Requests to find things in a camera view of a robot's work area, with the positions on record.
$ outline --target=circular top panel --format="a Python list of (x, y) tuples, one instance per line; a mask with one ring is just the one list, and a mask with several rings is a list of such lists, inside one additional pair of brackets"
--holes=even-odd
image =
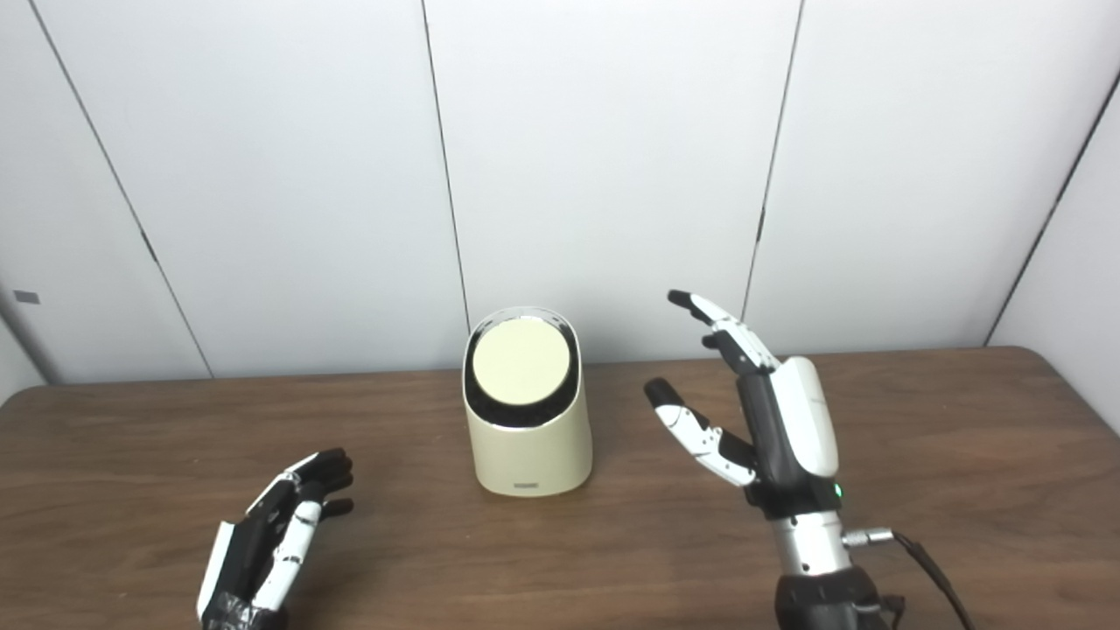
[(551, 324), (508, 319), (478, 340), (472, 367), (486, 396), (506, 405), (532, 405), (560, 387), (571, 367), (568, 343)]

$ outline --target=black cable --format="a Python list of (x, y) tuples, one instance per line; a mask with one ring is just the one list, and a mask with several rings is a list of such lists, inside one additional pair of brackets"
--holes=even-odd
[(930, 576), (930, 580), (933, 580), (933, 583), (937, 585), (937, 589), (945, 594), (950, 605), (953, 606), (953, 612), (956, 613), (956, 618), (961, 620), (961, 626), (964, 627), (964, 630), (976, 630), (977, 627), (972, 624), (972, 619), (969, 618), (969, 612), (964, 610), (964, 604), (961, 603), (961, 599), (958, 597), (956, 592), (953, 591), (953, 585), (949, 583), (949, 578), (941, 572), (937, 563), (933, 562), (933, 558), (926, 553), (925, 547), (911, 540), (902, 534), (898, 534), (897, 531), (894, 534), (895, 540), (897, 540), (898, 544), (906, 549), (906, 553), (914, 558), (914, 562), (916, 562), (918, 566), (925, 571), (926, 575)]

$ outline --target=speaker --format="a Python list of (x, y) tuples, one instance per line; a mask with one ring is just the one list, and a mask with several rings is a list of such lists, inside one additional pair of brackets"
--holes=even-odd
[(463, 400), (483, 488), (544, 497), (591, 474), (579, 340), (547, 308), (505, 308), (470, 333)]

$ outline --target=wooden table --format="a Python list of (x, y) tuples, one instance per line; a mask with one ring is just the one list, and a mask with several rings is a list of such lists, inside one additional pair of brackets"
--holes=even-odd
[[(981, 629), (1120, 623), (1120, 439), (1016, 349), (815, 358), (849, 527), (922, 540)], [(771, 532), (684, 455), (642, 383), (745, 435), (718, 361), (588, 368), (595, 472), (510, 499), (474, 479), (458, 373), (38, 388), (0, 410), (0, 628), (194, 628), (217, 521), (343, 445), (357, 510), (319, 529), (292, 630), (773, 629)], [(958, 628), (895, 546), (857, 554)]]

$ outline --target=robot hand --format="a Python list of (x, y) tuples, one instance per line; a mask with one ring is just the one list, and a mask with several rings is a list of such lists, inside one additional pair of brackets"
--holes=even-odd
[(283, 600), (316, 526), (354, 509), (349, 499), (326, 500), (354, 482), (352, 466), (342, 448), (315, 453), (277, 475), (241, 522), (218, 526), (198, 593), (203, 630), (287, 627)]
[(836, 437), (812, 362), (778, 361), (743, 322), (698, 295), (673, 290), (669, 302), (711, 328), (703, 345), (719, 350), (736, 373), (752, 443), (711, 428), (668, 382), (654, 379), (646, 397), (673, 436), (706, 467), (745, 488), (767, 519), (838, 509)]

